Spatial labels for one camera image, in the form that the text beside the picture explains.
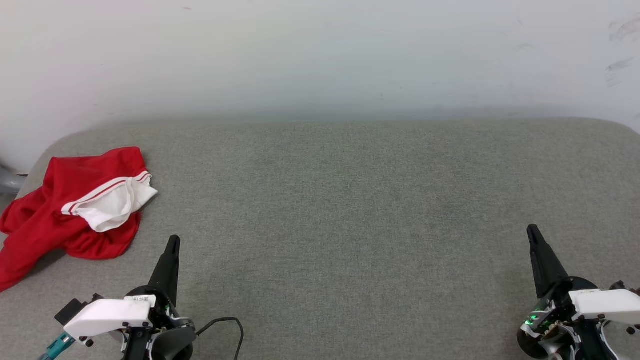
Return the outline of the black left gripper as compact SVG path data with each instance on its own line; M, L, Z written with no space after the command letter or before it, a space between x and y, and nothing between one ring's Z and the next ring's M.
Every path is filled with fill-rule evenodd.
M155 332L168 331L176 328L186 328L195 332L195 324L189 317L179 315L178 280L179 280L179 252L181 239L178 235L171 235L166 248L158 259L148 285L142 285L126 294L126 298L137 300L142 297L155 297L148 315L148 327Z

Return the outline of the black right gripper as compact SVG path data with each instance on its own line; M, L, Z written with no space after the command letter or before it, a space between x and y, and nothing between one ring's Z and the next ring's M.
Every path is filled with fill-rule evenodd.
M570 292L596 290L596 285L569 277L536 224L529 224L526 234L539 301L516 334L519 348L536 360L598 360L599 323L577 315L570 297Z

